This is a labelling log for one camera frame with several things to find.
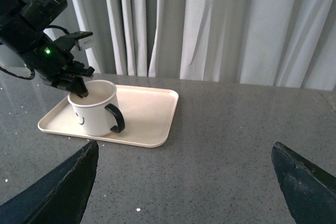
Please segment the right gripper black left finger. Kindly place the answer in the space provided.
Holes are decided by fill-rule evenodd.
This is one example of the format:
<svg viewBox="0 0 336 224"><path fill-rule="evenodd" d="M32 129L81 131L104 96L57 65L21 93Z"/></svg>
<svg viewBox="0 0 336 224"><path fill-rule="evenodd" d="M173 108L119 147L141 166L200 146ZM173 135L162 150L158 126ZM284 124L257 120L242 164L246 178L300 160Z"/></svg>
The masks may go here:
<svg viewBox="0 0 336 224"><path fill-rule="evenodd" d="M80 223L93 188L99 146L90 141L1 205L1 223Z"/></svg>

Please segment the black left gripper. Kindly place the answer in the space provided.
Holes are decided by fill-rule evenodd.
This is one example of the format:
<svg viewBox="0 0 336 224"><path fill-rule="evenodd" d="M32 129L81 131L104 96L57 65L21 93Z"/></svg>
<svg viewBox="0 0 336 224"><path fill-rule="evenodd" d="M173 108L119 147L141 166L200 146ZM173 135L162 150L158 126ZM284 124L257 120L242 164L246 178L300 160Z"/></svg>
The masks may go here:
<svg viewBox="0 0 336 224"><path fill-rule="evenodd" d="M40 74L45 84L81 98L88 96L83 78L91 78L94 68L75 61L70 51L61 50L54 41L45 40L34 50L23 53L23 60Z"/></svg>

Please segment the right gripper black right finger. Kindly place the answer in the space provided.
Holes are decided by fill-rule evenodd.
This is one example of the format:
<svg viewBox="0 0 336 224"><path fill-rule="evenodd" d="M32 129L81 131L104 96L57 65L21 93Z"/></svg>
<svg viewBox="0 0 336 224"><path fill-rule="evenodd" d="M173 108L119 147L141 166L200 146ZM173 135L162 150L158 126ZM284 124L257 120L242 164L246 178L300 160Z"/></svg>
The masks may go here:
<svg viewBox="0 0 336 224"><path fill-rule="evenodd" d="M335 177L276 142L271 160L296 223L335 223Z"/></svg>

